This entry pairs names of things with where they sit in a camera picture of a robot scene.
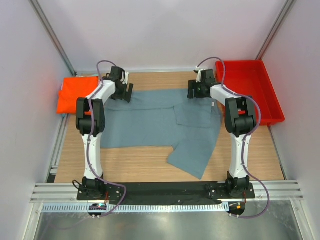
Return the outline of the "grey-blue t shirt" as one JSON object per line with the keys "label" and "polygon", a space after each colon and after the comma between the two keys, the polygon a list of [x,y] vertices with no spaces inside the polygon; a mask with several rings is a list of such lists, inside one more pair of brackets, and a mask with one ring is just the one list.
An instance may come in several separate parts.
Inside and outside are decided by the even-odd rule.
{"label": "grey-blue t shirt", "polygon": [[222,112],[212,98],[187,97],[187,89],[135,91],[130,102],[108,99],[100,146],[168,147],[167,162],[201,179],[216,147]]}

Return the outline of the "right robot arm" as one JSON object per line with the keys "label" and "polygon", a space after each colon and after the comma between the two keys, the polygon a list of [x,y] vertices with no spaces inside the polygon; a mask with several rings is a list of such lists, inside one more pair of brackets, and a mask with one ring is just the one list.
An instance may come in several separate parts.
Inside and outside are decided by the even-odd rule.
{"label": "right robot arm", "polygon": [[231,163],[225,180],[225,192],[231,198],[243,198],[250,187],[247,173],[251,133],[257,126],[255,103],[249,96],[236,93],[217,82],[212,69],[196,69],[195,80],[188,81],[189,99],[212,98],[224,106],[224,124],[231,137]]}

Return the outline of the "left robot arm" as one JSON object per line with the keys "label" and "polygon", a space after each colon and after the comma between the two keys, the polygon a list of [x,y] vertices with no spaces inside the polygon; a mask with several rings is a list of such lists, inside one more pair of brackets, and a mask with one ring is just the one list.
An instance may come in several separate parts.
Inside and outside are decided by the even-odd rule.
{"label": "left robot arm", "polygon": [[98,72],[98,77],[97,88],[76,101],[75,125],[85,154],[85,170],[77,194],[80,201],[101,200],[107,196],[108,183],[101,164],[101,139],[106,127],[104,105],[109,99],[129,103],[134,87],[128,83],[129,73],[119,66],[112,66],[105,76]]}

